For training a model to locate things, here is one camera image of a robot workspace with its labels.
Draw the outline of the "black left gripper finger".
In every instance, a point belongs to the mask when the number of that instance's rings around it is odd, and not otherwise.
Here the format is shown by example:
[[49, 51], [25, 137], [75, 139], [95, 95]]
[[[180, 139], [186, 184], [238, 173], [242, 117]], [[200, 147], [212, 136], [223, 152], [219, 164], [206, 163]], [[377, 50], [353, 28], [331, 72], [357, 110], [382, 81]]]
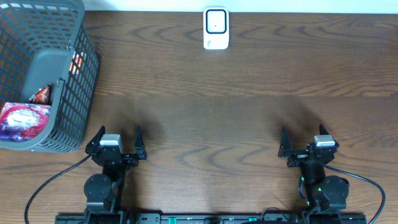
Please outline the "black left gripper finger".
[[147, 159], [147, 151], [144, 145], [144, 141], [142, 139], [141, 128], [138, 126], [136, 131], [136, 136], [134, 140], [134, 150], [136, 152], [136, 156], [138, 160], [146, 160]]
[[85, 152], [88, 155], [95, 155], [101, 149], [100, 141], [104, 134], [105, 127], [102, 126], [96, 135], [91, 139], [91, 141], [86, 145]]

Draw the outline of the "orange-brown snack bar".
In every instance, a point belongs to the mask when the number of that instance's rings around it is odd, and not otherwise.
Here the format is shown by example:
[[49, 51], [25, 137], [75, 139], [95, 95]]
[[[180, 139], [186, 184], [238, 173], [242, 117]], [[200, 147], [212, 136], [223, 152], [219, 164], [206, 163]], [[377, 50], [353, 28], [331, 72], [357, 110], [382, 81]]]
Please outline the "orange-brown snack bar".
[[39, 104], [39, 105], [47, 105], [50, 101], [50, 85], [47, 85], [38, 90], [37, 93], [33, 94], [29, 98], [30, 103]]

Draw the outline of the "red purple noodle packet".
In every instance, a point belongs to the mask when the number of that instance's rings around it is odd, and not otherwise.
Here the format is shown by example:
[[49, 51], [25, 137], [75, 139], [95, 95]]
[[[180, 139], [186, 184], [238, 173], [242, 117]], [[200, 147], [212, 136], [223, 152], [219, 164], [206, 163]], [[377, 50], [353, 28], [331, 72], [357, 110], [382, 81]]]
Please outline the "red purple noodle packet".
[[52, 107], [30, 103], [5, 103], [1, 110], [1, 140], [24, 142], [46, 127]]

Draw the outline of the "orange tissue pack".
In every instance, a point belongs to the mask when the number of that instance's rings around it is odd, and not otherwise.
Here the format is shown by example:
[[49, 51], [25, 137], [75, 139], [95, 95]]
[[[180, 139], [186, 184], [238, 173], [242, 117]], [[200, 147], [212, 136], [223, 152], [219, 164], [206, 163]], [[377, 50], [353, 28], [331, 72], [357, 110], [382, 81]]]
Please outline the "orange tissue pack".
[[73, 75], [78, 75], [79, 74], [80, 68], [82, 67], [84, 59], [85, 59], [85, 53], [84, 52], [80, 52], [80, 53], [74, 52], [73, 57], [72, 57], [72, 62], [70, 64], [70, 68], [69, 68], [69, 71]]

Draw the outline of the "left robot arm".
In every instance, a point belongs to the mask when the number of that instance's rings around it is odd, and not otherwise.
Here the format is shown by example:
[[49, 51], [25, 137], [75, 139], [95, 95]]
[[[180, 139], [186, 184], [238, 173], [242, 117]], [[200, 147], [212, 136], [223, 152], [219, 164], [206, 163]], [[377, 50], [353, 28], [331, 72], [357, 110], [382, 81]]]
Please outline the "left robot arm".
[[104, 126], [86, 145], [85, 152], [102, 167], [102, 173], [92, 175], [85, 182], [85, 223], [136, 222], [133, 215], [121, 208], [121, 199], [127, 171], [147, 159], [140, 128], [136, 129], [133, 149], [133, 153], [123, 153], [121, 136], [106, 134]]

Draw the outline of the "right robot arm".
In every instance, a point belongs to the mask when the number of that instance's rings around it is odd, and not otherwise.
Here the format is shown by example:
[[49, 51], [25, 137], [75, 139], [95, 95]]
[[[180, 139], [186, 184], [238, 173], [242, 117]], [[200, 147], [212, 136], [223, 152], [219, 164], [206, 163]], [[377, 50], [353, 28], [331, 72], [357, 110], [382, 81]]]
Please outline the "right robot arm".
[[335, 158], [339, 146], [326, 128], [319, 125], [319, 134], [313, 137], [306, 149], [294, 149], [287, 130], [282, 129], [278, 157], [287, 160], [287, 167], [300, 169], [299, 192], [308, 205], [302, 212], [306, 222], [312, 216], [339, 213], [346, 208], [349, 182], [342, 177], [325, 174], [325, 165]]

